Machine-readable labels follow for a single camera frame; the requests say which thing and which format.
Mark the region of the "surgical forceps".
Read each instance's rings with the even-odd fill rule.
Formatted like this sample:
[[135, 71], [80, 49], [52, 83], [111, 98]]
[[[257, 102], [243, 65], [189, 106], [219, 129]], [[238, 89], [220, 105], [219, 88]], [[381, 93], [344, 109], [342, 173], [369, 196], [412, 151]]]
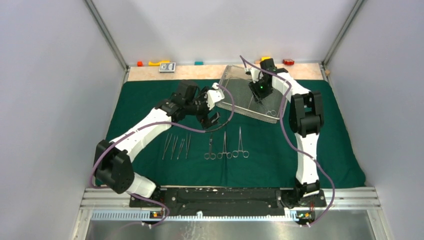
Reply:
[[249, 151], [245, 150], [244, 146], [243, 146], [243, 138], [242, 138], [241, 127], [239, 127], [237, 149], [232, 151], [232, 157], [233, 158], [238, 158], [239, 156], [242, 156], [243, 158], [246, 158], [246, 159], [250, 156]]

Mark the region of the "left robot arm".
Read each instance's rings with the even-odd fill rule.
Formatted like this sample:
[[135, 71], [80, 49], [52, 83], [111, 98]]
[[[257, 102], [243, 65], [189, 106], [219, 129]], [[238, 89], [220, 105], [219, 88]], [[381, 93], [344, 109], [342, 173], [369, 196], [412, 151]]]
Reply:
[[181, 81], [170, 97], [159, 101], [127, 132], [97, 144], [92, 176], [117, 194], [136, 194], [147, 206], [156, 206], [161, 198], [157, 185], [136, 173], [133, 161], [156, 137], [172, 126], [178, 126], [186, 116], [195, 116], [202, 127], [200, 133], [206, 132], [220, 117], [218, 113], [213, 116], [209, 113], [224, 99], [224, 90], [218, 83], [199, 89], [192, 80]]

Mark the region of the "metal mesh instrument tray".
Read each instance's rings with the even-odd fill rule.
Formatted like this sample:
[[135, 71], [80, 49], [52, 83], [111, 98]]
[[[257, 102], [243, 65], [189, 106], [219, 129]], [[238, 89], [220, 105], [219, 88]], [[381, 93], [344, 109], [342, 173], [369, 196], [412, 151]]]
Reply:
[[[254, 118], [267, 123], [276, 124], [280, 119], [280, 104], [283, 94], [278, 90], [261, 101], [255, 101], [253, 93], [249, 88], [252, 78], [245, 74], [245, 69], [237, 65], [227, 65], [219, 81], [219, 85], [224, 86], [232, 94], [234, 99], [234, 112], [250, 118]], [[260, 102], [264, 103], [270, 110], [275, 110], [277, 116], [265, 115]]]

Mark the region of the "ring-handled forceps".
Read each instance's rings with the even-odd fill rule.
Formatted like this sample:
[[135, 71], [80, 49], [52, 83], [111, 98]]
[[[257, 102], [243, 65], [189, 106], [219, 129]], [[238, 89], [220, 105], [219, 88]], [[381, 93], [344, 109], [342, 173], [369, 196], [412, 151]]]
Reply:
[[266, 116], [271, 116], [271, 117], [276, 117], [277, 116], [277, 112], [275, 110], [273, 110], [273, 109], [268, 109], [263, 102], [260, 102], [260, 105], [264, 109], [264, 114]]
[[233, 157], [232, 153], [229, 152], [228, 149], [227, 149], [227, 132], [225, 131], [224, 136], [223, 136], [222, 151], [217, 154], [217, 158], [218, 159], [223, 159], [223, 158], [231, 159], [232, 157]]

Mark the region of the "surgical scissors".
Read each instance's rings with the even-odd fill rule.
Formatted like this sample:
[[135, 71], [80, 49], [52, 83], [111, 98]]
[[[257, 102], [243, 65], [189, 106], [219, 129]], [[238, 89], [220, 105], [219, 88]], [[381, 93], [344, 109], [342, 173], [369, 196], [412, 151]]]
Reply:
[[213, 152], [213, 134], [211, 133], [208, 140], [208, 149], [204, 154], [205, 160], [215, 160], [217, 155]]

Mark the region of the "dark green surgical drape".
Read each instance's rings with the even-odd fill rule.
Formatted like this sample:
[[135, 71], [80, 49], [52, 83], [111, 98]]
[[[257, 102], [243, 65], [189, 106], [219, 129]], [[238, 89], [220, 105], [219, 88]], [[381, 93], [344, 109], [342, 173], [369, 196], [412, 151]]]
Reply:
[[[300, 84], [323, 96], [324, 126], [317, 144], [318, 172], [322, 188], [363, 187], [366, 176], [354, 154], [348, 131], [330, 85], [323, 80], [301, 80]], [[186, 138], [185, 128], [171, 127], [156, 137], [133, 161], [133, 169], [156, 184], [173, 186], [216, 186], [241, 188], [291, 188], [295, 184], [298, 155], [292, 149], [296, 138], [289, 123], [283, 126], [268, 123], [215, 107], [220, 113], [224, 127], [213, 133], [191, 134], [188, 158], [184, 144], [177, 159], [180, 143], [171, 159], [174, 136], [178, 141]], [[223, 149], [226, 132], [227, 150], [238, 148], [239, 127], [242, 131], [243, 148], [249, 157], [206, 160], [210, 134], [213, 134], [212, 151], [217, 155]], [[167, 134], [172, 138], [162, 160]]]

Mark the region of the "steel tweezers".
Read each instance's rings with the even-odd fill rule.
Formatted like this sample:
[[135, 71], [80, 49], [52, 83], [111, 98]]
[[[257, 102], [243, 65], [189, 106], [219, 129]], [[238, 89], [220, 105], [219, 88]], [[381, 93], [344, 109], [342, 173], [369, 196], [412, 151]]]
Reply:
[[178, 152], [177, 152], [177, 157], [176, 157], [177, 160], [181, 156], [181, 153], [182, 153], [183, 148], [184, 148], [184, 144], [185, 144], [185, 139], [182, 139], [181, 142], [180, 142], [179, 148], [178, 148]]
[[178, 136], [174, 136], [173, 142], [172, 142], [172, 147], [171, 147], [171, 157], [170, 157], [171, 160], [173, 159], [177, 142], [178, 142]]
[[166, 140], [165, 140], [165, 144], [164, 144], [164, 149], [163, 149], [163, 154], [162, 154], [162, 160], [165, 159], [166, 152], [167, 152], [167, 150], [169, 148], [169, 145], [170, 145], [172, 136], [173, 136], [172, 133], [168, 133], [167, 136], [166, 136]]
[[186, 142], [185, 158], [187, 159], [188, 158], [188, 155], [189, 155], [189, 149], [190, 149], [190, 143], [191, 143], [191, 134], [190, 133], [187, 133], [186, 134], [186, 140], [185, 140], [185, 142]]

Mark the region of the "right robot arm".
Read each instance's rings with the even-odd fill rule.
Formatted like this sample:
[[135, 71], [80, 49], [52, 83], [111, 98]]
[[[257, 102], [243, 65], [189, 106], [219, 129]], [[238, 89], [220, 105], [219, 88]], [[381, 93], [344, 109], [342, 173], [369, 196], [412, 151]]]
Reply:
[[289, 101], [289, 127], [296, 138], [295, 151], [298, 164], [295, 174], [293, 200], [299, 206], [307, 206], [320, 191], [316, 158], [319, 134], [324, 126], [323, 96], [299, 84], [285, 68], [275, 66], [272, 58], [253, 66], [244, 62], [245, 73], [251, 77], [248, 84], [255, 101], [260, 102], [273, 91]]

